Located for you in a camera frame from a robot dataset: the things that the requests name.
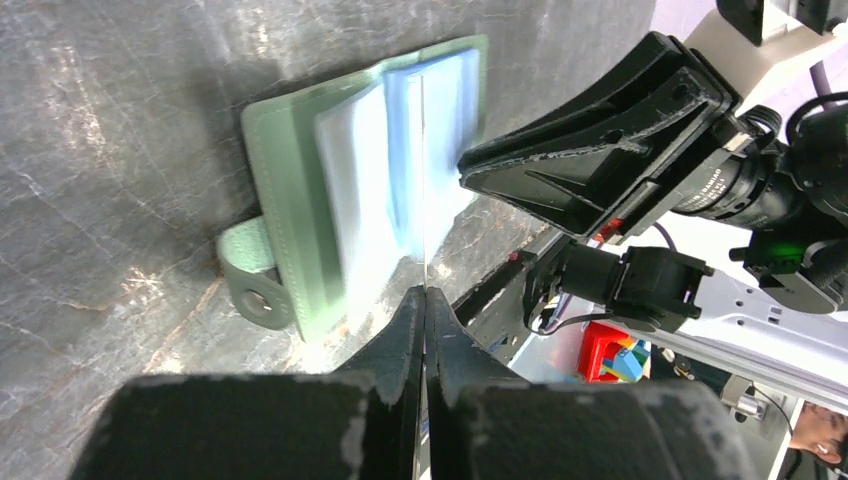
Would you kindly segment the white blue credit card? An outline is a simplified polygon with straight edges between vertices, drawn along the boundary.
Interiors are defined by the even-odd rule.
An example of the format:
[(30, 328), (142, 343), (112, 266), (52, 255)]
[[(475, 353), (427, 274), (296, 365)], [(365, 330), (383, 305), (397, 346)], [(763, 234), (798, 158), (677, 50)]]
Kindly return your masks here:
[(431, 64), (410, 77), (406, 90), (415, 171), (411, 219), (426, 287), (436, 277), (431, 263), (470, 197), (458, 184), (456, 163), (466, 144), (466, 120), (476, 122), (476, 96), (467, 94), (462, 76), (461, 67)]

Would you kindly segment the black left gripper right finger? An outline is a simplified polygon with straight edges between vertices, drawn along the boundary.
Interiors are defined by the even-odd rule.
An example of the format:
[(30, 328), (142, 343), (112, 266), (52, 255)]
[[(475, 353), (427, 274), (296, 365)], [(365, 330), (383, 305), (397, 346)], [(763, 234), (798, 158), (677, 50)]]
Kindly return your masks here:
[(753, 479), (725, 409), (705, 386), (533, 384), (425, 294), (431, 473), (436, 479)]

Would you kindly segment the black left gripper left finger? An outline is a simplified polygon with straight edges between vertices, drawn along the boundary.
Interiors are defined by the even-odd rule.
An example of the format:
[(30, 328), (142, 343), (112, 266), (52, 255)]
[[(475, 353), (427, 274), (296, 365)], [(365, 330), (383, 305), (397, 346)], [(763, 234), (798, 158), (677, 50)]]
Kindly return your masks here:
[(411, 479), (425, 291), (324, 374), (139, 376), (93, 427), (75, 479)]

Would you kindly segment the green card holder wallet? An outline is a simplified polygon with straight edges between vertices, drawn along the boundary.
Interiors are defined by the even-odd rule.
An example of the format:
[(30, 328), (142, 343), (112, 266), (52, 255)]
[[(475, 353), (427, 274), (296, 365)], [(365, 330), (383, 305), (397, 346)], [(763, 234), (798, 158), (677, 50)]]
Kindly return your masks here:
[(431, 64), (461, 67), (485, 124), (489, 41), (460, 37), (387, 58), (247, 106), (243, 140), (261, 213), (226, 230), (217, 255), (232, 303), (269, 330), (295, 327), (307, 342), (344, 316), (366, 313), (402, 260), (421, 265), (415, 209), (409, 79)]

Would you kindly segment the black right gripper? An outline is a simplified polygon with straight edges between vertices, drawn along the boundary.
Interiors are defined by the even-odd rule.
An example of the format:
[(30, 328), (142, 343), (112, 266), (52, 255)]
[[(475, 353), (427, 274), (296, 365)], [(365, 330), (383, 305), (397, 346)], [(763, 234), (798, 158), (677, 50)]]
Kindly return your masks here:
[(624, 240), (671, 209), (775, 229), (804, 204), (779, 170), (782, 117), (763, 105), (744, 113), (754, 141), (727, 158), (740, 101), (700, 52), (651, 32), (580, 95), (467, 151), (460, 182), (580, 240)]

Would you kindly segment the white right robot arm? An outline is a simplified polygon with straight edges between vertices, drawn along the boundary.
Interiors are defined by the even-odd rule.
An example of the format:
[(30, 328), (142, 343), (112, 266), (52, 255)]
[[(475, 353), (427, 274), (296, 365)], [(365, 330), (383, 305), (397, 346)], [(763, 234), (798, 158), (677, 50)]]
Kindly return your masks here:
[(694, 318), (683, 296), (706, 274), (671, 248), (591, 259), (673, 212), (748, 230), (730, 252), (759, 287), (799, 312), (847, 305), (847, 96), (788, 119), (739, 93), (698, 51), (648, 34), (588, 90), (464, 153), (462, 185), (563, 231), (572, 243), (546, 284), (652, 327)]

